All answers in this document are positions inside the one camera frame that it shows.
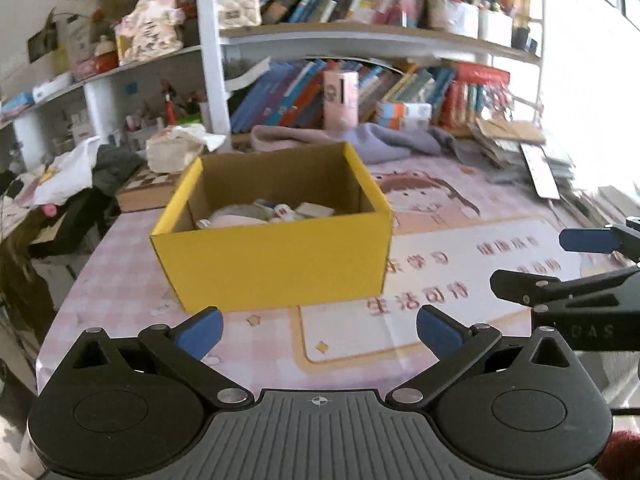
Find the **red cloth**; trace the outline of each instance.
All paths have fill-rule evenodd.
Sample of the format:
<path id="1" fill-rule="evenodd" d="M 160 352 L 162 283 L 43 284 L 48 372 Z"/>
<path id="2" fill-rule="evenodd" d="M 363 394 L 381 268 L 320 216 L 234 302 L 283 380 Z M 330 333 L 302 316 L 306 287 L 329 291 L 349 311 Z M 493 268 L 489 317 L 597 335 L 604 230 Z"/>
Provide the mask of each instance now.
<path id="1" fill-rule="evenodd" d="M 616 431 L 598 460 L 598 471 L 607 480 L 640 478 L 640 434 Z"/>

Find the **figurine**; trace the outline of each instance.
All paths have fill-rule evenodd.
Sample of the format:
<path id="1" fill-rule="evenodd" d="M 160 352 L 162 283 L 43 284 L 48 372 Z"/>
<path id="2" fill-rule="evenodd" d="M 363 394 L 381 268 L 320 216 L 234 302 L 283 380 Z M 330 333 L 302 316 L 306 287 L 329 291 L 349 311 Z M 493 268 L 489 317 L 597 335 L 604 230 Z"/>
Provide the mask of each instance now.
<path id="1" fill-rule="evenodd" d="M 140 0 L 136 9 L 122 19 L 120 35 L 133 38 L 123 63 L 148 61 L 182 48 L 175 27 L 184 21 L 176 0 Z"/>

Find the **white handbag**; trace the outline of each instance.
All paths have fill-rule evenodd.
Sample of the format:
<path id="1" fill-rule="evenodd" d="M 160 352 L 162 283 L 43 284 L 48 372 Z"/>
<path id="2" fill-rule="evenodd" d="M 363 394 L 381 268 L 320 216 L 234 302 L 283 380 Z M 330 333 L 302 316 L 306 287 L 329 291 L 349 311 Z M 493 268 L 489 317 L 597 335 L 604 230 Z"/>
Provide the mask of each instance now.
<path id="1" fill-rule="evenodd" d="M 260 0 L 217 0 L 217 4 L 220 30 L 262 24 Z"/>

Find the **open box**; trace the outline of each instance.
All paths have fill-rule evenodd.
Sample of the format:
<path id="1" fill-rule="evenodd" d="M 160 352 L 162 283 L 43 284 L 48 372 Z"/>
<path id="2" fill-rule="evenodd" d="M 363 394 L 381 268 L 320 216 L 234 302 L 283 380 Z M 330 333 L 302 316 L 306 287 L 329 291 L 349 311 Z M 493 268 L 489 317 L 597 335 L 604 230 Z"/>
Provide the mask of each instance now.
<path id="1" fill-rule="evenodd" d="M 336 216 L 197 230 L 217 209 L 262 198 L 311 202 Z M 198 158 L 151 241 L 188 312 L 279 308 L 370 298 L 382 292 L 392 211 L 345 143 Z"/>

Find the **printed cartoon girl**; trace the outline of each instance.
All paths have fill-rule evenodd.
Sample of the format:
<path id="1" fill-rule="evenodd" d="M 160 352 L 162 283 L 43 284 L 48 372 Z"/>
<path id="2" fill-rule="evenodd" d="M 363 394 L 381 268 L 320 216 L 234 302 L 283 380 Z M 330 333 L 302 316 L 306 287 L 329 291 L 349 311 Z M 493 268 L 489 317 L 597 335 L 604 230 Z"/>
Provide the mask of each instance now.
<path id="1" fill-rule="evenodd" d="M 444 180 L 421 171 L 376 175 L 396 213 L 397 232 L 429 232 L 478 223 L 480 210 Z"/>

